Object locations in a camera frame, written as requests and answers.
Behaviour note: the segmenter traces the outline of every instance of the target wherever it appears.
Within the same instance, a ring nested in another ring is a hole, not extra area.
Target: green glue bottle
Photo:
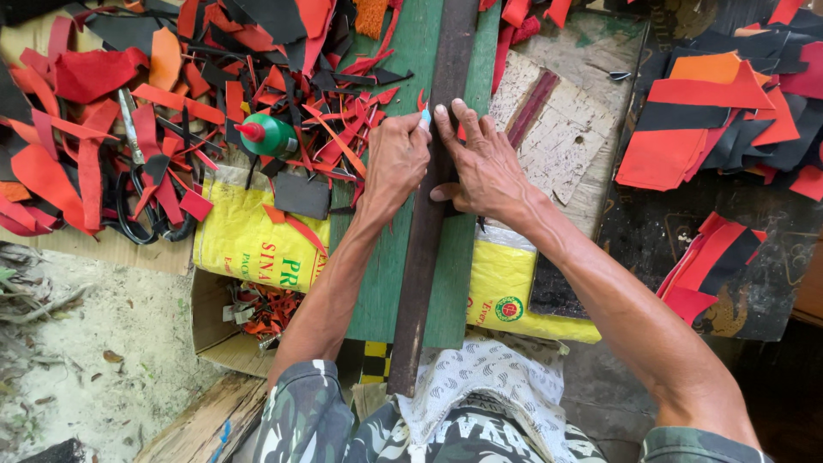
[[[240,131],[243,144],[258,156],[286,160],[299,147],[295,130],[270,115],[254,113],[242,124],[235,124],[235,129]]]

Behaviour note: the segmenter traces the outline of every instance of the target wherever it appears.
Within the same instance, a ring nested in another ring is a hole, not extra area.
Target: wooden plank
[[[415,76],[396,85],[374,89],[374,92],[377,92],[400,86],[395,101],[385,106],[389,116],[416,112],[417,96],[421,88],[426,89],[425,93],[428,96],[435,65],[435,47],[442,6],[443,0],[403,2],[390,47],[394,48],[395,52],[381,63],[381,66],[397,73],[405,73],[411,69]],[[475,47],[463,99],[481,114],[486,112],[491,93],[491,71],[494,67],[499,19],[498,2],[488,11],[481,13],[477,21]],[[355,53],[373,56],[378,47],[379,43],[357,35],[343,65],[352,62],[356,57]],[[332,192],[332,207],[350,205],[352,191],[351,185],[336,181]],[[400,208],[392,221],[392,226],[385,227],[378,240],[360,286],[360,296],[346,333],[347,338],[393,342],[414,197],[413,194]],[[350,222],[351,217],[332,215],[332,252],[340,243]],[[474,222],[474,217],[466,214],[444,220],[435,266],[435,282],[429,304],[431,316],[426,322],[423,342],[425,346],[457,348],[462,342],[472,265]]]
[[[134,463],[231,461],[231,454],[260,423],[266,392],[266,380],[229,373],[152,439]],[[226,420],[231,430],[224,445]]]
[[[478,0],[444,0],[432,76],[430,107],[463,98],[469,63],[472,59]],[[411,227],[406,249],[406,265],[400,287],[397,323],[394,328],[393,368],[388,377],[389,394],[414,396],[417,365],[423,349],[423,334],[437,265],[445,203],[429,199],[436,186],[449,181],[454,162],[449,150],[431,127],[431,158],[411,211]]]

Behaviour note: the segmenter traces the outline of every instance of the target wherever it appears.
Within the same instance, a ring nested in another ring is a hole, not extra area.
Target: man's right hand
[[[458,211],[494,218],[515,228],[528,215],[524,211],[528,197],[544,195],[528,183],[508,137],[495,130],[495,121],[490,116],[478,121],[477,112],[460,99],[452,101],[452,111],[463,124],[466,146],[460,144],[445,106],[437,105],[434,117],[443,144],[458,169],[460,183],[434,188],[431,199],[451,199]]]

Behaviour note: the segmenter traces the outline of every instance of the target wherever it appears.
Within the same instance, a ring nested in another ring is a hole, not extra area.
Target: dry leaf
[[[103,358],[106,362],[109,363],[120,363],[123,361],[123,357],[119,356],[118,354],[114,353],[114,351],[107,350],[103,352]]]

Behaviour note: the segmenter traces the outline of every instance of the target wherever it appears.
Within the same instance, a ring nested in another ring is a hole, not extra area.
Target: camouflage shirt
[[[394,405],[378,409],[352,434],[355,417],[343,402],[334,363],[297,363],[283,372],[269,395],[253,462],[543,462],[505,407],[497,405],[488,397],[470,396],[433,433],[425,455],[412,458],[407,452],[408,427]],[[605,461],[574,426],[567,426],[566,436],[579,463]],[[675,427],[652,429],[640,461],[771,463],[739,442]]]

